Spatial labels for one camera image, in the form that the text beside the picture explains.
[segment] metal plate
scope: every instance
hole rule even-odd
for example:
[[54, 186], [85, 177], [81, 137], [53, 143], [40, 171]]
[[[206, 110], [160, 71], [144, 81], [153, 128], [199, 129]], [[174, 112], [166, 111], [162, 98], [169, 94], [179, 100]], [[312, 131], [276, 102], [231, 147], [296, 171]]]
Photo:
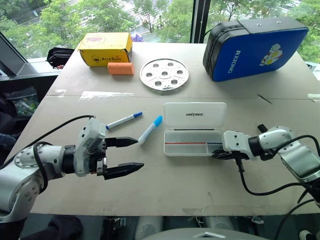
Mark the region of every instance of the metal plate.
[[189, 78], [187, 67], [174, 59], [160, 58], [147, 62], [140, 70], [141, 81], [154, 90], [171, 91], [181, 87]]

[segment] table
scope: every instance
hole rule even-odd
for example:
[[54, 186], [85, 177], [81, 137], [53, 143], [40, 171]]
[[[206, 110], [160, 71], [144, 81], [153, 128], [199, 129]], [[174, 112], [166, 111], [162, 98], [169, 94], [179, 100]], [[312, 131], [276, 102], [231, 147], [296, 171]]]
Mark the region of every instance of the table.
[[[225, 129], [251, 136], [259, 134], [257, 126], [263, 123], [269, 128], [287, 126], [296, 135], [308, 133], [320, 138], [319, 103], [308, 98], [308, 94], [319, 93], [319, 82], [297, 53], [277, 71], [213, 82], [202, 66], [204, 50], [204, 44], [134, 43], [133, 77], [110, 76], [107, 68], [88, 67], [80, 54], [74, 52], [11, 154], [60, 123], [84, 114], [96, 115], [107, 124], [142, 111], [143, 117], [107, 133], [108, 137], [138, 138], [158, 115], [163, 115], [167, 102], [225, 102], [228, 106]], [[190, 77], [180, 91], [159, 95], [141, 83], [140, 67], [159, 57], [180, 60], [188, 67]], [[71, 123], [45, 140], [55, 145], [74, 144], [86, 122], [81, 119]], [[295, 186], [269, 196], [250, 195], [241, 184], [233, 160], [165, 156], [164, 130], [161, 124], [142, 146], [107, 150], [109, 167], [126, 162], [144, 163], [139, 171], [107, 181], [96, 175], [74, 174], [50, 181], [31, 212], [106, 216], [279, 215], [295, 206], [304, 191]], [[311, 141], [303, 142], [315, 150]], [[267, 162], [248, 160], [243, 165], [252, 191], [265, 192], [296, 182], [279, 157]], [[296, 211], [318, 212], [312, 203]]]

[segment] pen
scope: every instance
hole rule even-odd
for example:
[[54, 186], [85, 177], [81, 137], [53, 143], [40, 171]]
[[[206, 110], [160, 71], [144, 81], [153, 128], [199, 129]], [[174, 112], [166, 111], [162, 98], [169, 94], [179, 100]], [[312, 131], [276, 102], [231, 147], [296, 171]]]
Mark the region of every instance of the pen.
[[127, 122], [127, 121], [129, 121], [131, 119], [139, 117], [140, 115], [142, 115], [142, 112], [134, 113], [134, 114], [132, 114], [130, 116], [126, 116], [126, 117], [124, 117], [124, 118], [122, 118], [122, 119], [120, 119], [118, 121], [115, 121], [115, 122], [112, 122], [112, 123], [106, 125], [105, 128], [109, 130], [109, 129], [111, 129], [111, 128], [115, 127], [115, 126], [118, 126], [120, 124], [123, 124], [123, 123], [125, 123], [125, 122]]
[[143, 144], [149, 135], [158, 127], [162, 122], [162, 116], [158, 116], [156, 120], [145, 130], [145, 132], [139, 137], [138, 143]]

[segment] orange sponge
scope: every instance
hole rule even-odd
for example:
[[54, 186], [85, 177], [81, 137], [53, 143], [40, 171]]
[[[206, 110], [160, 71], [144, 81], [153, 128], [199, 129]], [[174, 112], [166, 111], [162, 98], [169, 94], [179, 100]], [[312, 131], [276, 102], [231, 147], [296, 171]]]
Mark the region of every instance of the orange sponge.
[[133, 75], [135, 69], [132, 62], [109, 62], [108, 72], [111, 75]]

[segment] red line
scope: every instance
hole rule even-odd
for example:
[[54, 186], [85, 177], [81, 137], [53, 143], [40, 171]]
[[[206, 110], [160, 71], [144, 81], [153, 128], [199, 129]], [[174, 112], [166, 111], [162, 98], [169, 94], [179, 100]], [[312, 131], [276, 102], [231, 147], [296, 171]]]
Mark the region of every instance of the red line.
[[165, 142], [164, 144], [206, 144], [206, 142]]

